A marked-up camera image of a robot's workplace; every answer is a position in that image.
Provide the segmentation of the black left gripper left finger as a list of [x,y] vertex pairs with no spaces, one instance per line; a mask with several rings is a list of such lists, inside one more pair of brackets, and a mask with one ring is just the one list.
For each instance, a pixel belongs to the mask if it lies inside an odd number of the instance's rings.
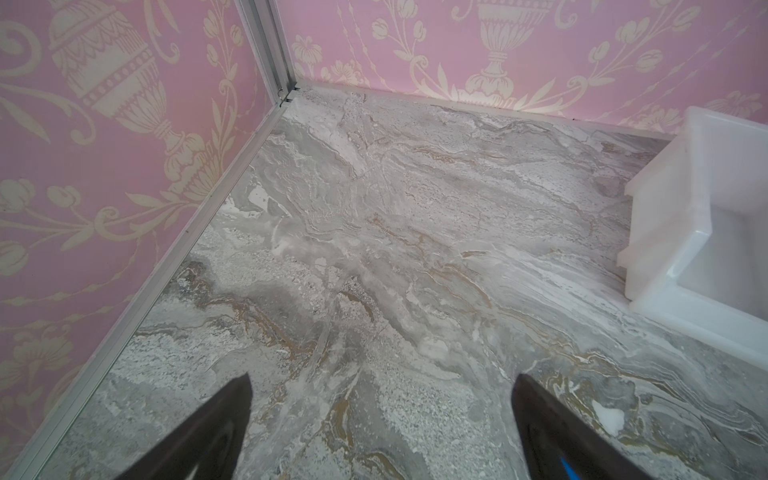
[[247,374],[214,394],[119,475],[121,479],[231,479],[251,414]]

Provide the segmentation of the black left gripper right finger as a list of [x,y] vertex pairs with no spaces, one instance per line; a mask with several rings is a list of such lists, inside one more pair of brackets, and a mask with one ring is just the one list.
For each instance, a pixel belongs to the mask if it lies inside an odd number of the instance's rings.
[[532,479],[651,479],[533,377],[516,377],[511,406]]

